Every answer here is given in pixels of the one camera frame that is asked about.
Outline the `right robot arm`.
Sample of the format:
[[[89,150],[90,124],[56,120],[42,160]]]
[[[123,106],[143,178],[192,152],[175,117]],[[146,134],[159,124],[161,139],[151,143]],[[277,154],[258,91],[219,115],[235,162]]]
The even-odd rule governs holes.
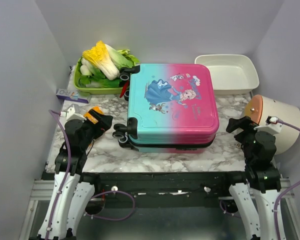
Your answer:
[[[283,125],[270,116],[258,125],[249,116],[230,118],[226,131],[232,133],[244,154],[244,172],[232,173],[220,183],[220,191],[232,196],[248,240],[284,240],[280,200],[281,178],[272,164],[277,151],[276,135]]]

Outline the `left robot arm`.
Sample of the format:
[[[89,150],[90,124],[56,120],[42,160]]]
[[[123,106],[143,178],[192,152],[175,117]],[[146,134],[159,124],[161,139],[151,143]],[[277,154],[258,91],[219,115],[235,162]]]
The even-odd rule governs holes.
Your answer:
[[[101,191],[98,179],[83,168],[87,149],[112,127],[113,117],[95,106],[84,115],[68,109],[65,123],[57,124],[64,143],[55,158],[53,190],[37,240],[74,240],[90,198]]]

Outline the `pink and teal kids suitcase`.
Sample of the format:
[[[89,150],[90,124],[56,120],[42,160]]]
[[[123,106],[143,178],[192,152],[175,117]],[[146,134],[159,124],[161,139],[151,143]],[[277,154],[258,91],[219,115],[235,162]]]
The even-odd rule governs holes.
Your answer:
[[[115,124],[122,148],[143,153],[202,153],[220,121],[209,69],[201,64],[142,63],[119,71],[129,87],[126,124]]]

